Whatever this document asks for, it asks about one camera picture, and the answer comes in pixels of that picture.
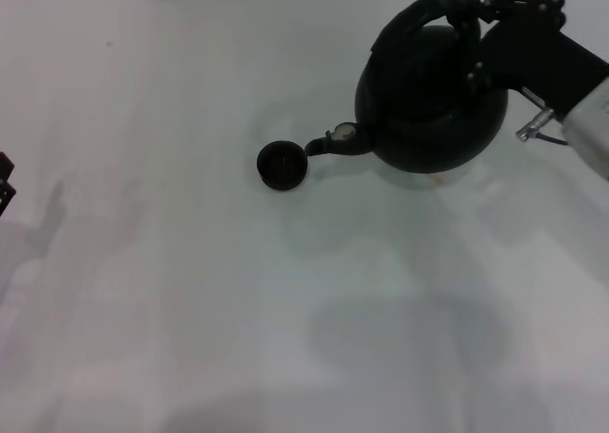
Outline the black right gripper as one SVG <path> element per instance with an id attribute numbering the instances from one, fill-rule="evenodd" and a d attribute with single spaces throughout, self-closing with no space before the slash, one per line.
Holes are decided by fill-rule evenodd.
<path id="1" fill-rule="evenodd" d="M 493 86 L 529 90 L 557 114 L 569 113 L 609 77 L 609 63 L 560 32 L 565 0 L 462 0 L 486 24 L 499 22 L 465 47 L 472 96 Z"/>

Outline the black round teapot with handle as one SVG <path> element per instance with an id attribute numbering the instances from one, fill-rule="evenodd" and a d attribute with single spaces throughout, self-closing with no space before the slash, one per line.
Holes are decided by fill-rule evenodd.
<path id="1" fill-rule="evenodd" d="M 465 47 L 481 19 L 462 0 L 418 0 L 380 32 L 358 81 L 355 119 L 310 141 L 307 156 L 374 153 L 409 173 L 460 167 L 497 136 L 508 93 L 472 96 Z"/>

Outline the dark brown teacup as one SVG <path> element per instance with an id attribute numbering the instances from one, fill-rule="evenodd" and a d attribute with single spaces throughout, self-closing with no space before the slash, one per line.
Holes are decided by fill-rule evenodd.
<path id="1" fill-rule="evenodd" d="M 305 151 L 291 141 L 275 141 L 261 149 L 256 167 L 263 183 L 274 190 L 296 188 L 308 171 Z"/>

